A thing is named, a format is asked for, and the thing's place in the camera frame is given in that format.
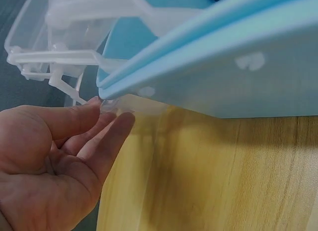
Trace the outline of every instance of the wooden table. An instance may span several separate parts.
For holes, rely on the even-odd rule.
[[[138,117],[98,231],[318,230],[318,117]]]

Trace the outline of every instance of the hand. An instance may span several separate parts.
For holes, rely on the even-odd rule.
[[[13,230],[69,231],[95,207],[135,122],[99,107],[0,112],[0,211]]]

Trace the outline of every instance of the finger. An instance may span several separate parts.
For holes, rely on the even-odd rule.
[[[78,157],[95,173],[101,184],[135,123],[131,113],[120,115],[113,124],[90,140],[79,152]]]
[[[0,168],[8,173],[40,170],[53,139],[81,134],[99,118],[100,102],[69,108],[21,106],[0,113]]]
[[[70,155],[77,155],[83,146],[107,127],[114,119],[114,113],[102,113],[96,125],[88,132],[69,138],[61,147],[63,151]]]
[[[50,129],[52,140],[60,140],[91,129],[100,115],[100,101],[69,108],[21,106],[16,109],[30,118],[41,118]]]
[[[94,98],[91,98],[86,104],[94,104],[94,103],[97,103],[97,104],[101,103],[99,101],[98,96],[96,96]],[[66,137],[66,138],[62,138],[62,139],[59,139],[59,140],[55,140],[54,141],[55,145],[57,146],[58,149],[60,149],[69,138],[70,137]]]

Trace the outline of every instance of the fingernail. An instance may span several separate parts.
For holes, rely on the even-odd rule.
[[[86,104],[92,105],[92,104],[101,104],[101,101],[99,100],[98,96],[95,96],[94,98],[91,98]]]

